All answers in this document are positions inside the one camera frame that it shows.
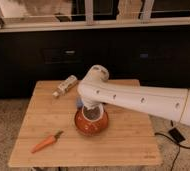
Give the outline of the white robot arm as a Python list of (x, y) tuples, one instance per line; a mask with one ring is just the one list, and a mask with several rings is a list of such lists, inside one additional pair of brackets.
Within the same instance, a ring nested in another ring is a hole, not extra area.
[(109, 71), (93, 65), (78, 84), (87, 109), (108, 103), (190, 126), (190, 89), (127, 86), (108, 82)]

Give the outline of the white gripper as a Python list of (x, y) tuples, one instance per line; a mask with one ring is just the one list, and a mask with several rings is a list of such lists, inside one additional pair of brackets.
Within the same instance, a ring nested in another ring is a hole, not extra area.
[(100, 102), (85, 97), (82, 98), (82, 102), (87, 109), (93, 109), (100, 105)]

